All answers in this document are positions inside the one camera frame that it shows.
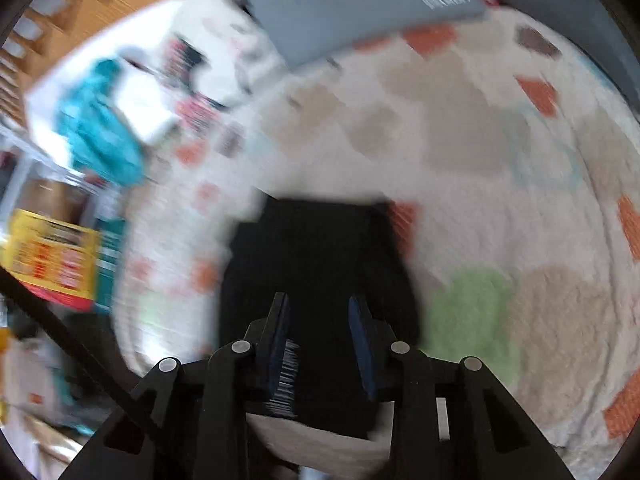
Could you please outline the black pants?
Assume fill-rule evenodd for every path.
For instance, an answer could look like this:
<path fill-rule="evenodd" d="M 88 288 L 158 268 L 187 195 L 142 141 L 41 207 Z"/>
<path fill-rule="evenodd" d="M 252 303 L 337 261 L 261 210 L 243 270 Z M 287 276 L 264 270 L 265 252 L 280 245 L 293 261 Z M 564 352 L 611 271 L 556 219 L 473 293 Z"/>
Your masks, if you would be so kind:
<path fill-rule="evenodd" d="M 378 404 L 363 388 L 349 327 L 362 301 L 408 344 L 420 340 L 419 303 L 397 247 L 394 204 L 344 204 L 267 197 L 241 222 L 221 281 L 217 342 L 231 344 L 266 318 L 279 292 L 291 307 L 291 389 L 270 404 L 303 425 L 363 439 Z"/>

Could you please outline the teal green box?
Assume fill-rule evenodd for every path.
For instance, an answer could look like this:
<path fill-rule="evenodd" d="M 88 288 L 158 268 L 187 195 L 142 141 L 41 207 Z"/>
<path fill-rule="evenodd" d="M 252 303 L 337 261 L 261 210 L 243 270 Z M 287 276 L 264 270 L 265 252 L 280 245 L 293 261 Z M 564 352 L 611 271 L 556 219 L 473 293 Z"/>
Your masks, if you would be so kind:
<path fill-rule="evenodd" d="M 126 220 L 123 218 L 98 219 L 96 227 L 100 244 L 96 254 L 96 299 L 94 308 L 102 312 L 112 310 L 115 281 L 118 274 L 122 246 L 124 246 Z"/>

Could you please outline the yellow red box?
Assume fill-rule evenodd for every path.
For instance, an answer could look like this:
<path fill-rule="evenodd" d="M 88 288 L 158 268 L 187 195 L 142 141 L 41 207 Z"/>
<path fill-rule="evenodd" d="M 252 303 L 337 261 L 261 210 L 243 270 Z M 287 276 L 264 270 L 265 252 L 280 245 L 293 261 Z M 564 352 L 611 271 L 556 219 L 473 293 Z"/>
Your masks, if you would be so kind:
<path fill-rule="evenodd" d="M 88 312 L 96 300 L 100 233 L 34 212 L 13 211 L 2 263 L 36 296 Z"/>

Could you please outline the heart patterned white quilt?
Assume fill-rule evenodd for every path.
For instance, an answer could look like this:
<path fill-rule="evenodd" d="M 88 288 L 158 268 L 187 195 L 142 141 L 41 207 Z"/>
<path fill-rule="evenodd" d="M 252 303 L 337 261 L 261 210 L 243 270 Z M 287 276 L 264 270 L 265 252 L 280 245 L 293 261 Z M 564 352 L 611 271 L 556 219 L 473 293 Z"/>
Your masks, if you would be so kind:
<path fill-rule="evenodd" d="M 421 348 L 486 362 L 575 477 L 639 415 L 639 125 L 567 40 L 507 8 L 288 75 L 231 112 L 179 96 L 177 132 L 131 193 L 113 307 L 127 365 L 216 341 L 233 223 L 265 195 L 388 200 Z"/>

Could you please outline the teal cloth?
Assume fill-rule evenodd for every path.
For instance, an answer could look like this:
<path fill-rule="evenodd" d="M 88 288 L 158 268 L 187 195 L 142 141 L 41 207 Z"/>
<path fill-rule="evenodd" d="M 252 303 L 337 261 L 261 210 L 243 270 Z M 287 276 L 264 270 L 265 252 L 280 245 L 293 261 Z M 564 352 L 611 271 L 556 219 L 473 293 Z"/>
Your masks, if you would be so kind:
<path fill-rule="evenodd" d="M 64 136 L 70 164 L 120 186 L 143 179 L 143 151 L 130 125 L 116 112 L 113 94 L 122 64 L 102 58 L 58 100 L 54 131 Z"/>

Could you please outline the white girl print pillow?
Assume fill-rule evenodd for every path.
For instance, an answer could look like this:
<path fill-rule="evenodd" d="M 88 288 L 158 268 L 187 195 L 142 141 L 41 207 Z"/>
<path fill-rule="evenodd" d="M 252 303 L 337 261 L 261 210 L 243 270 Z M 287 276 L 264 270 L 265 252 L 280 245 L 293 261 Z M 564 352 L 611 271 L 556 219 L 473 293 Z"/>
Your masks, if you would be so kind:
<path fill-rule="evenodd" d="M 286 65 L 241 0 L 183 0 L 160 62 L 160 82 L 186 128 L 206 132 L 220 113 L 271 87 Z"/>

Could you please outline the plain white pillow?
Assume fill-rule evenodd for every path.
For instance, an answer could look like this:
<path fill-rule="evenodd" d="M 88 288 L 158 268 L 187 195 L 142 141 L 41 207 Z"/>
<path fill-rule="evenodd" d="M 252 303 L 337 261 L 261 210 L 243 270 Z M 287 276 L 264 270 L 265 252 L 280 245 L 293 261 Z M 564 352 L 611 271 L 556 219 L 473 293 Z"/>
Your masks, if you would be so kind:
<path fill-rule="evenodd" d="M 103 60 L 119 64 L 119 75 L 106 105 L 129 129 L 126 147 L 140 159 L 165 154 L 187 165 L 206 158 L 210 134 L 186 131 L 180 125 L 175 100 L 160 82 L 160 62 L 184 0 L 160 0 L 101 30 L 65 55 L 26 94 L 29 140 L 60 165 L 68 166 L 72 149 L 58 132 L 58 104 Z"/>

